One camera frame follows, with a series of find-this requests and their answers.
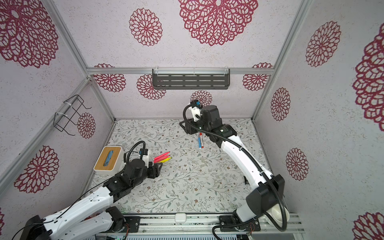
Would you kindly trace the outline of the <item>white red-tipped marker pen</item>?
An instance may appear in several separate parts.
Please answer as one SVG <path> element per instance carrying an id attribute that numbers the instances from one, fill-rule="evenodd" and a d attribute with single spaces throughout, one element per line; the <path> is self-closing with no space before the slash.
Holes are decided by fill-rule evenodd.
<path id="1" fill-rule="evenodd" d="M 203 142 L 203 134 L 200 133 L 200 148 L 203 149 L 204 148 L 204 142 Z"/>

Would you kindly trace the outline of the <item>blue highlighter pen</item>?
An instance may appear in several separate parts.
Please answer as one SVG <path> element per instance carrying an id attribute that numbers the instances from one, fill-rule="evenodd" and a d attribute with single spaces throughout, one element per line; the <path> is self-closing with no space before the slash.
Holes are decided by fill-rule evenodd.
<path id="1" fill-rule="evenodd" d="M 200 135 L 198 135 L 198 145 L 199 145 L 199 149 L 202 149 L 202 141 L 201 141 Z"/>

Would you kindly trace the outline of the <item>red-pink highlighter pen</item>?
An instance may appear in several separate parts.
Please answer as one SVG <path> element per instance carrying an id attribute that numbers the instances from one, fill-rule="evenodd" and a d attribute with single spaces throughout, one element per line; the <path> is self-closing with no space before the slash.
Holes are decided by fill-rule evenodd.
<path id="1" fill-rule="evenodd" d="M 159 156 L 159 157 L 157 157 L 157 158 L 154 159 L 154 163 L 159 163 L 159 162 L 161 162 L 161 161 L 163 161 L 163 160 L 166 160 L 166 159 L 168 159 L 168 158 L 170 158 L 170 157 L 171 157 L 170 155 L 167 155 L 167 156 Z"/>

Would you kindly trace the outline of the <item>yellow highlighter pen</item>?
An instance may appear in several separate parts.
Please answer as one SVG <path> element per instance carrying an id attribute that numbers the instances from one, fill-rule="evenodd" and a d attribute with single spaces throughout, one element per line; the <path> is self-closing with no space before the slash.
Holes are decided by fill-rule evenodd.
<path id="1" fill-rule="evenodd" d="M 169 157 L 169 158 L 167 158 L 167 159 L 164 159 L 164 160 L 160 161 L 159 163 L 165 163 L 165 162 L 168 162 L 168 161 L 171 160 L 171 159 L 172 159 L 172 157 Z"/>

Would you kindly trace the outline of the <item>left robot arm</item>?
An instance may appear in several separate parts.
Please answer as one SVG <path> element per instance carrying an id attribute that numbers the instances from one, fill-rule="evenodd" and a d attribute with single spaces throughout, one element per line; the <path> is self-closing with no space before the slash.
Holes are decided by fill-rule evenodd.
<path id="1" fill-rule="evenodd" d="M 30 218 L 19 232 L 22 240 L 83 240 L 98 233 L 124 231 L 128 224 L 121 211 L 113 204 L 131 193 L 145 179 L 160 175 L 161 163 L 134 159 L 103 182 L 103 185 L 80 197 L 68 208 L 45 218 Z"/>

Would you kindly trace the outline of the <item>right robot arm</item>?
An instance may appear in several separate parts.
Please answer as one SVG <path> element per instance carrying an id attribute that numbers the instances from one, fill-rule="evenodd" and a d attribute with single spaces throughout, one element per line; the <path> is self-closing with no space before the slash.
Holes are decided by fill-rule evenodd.
<path id="1" fill-rule="evenodd" d="M 272 174 L 259 163 L 235 129 L 223 124 L 216 106 L 201 107 L 191 103 L 184 108 L 183 119 L 180 126 L 187 134 L 205 134 L 235 162 L 248 181 L 251 192 L 246 197 L 246 203 L 234 211 L 234 219 L 238 223 L 245 223 L 265 216 L 283 232 L 288 223 L 288 213 L 283 203 L 284 178 Z"/>

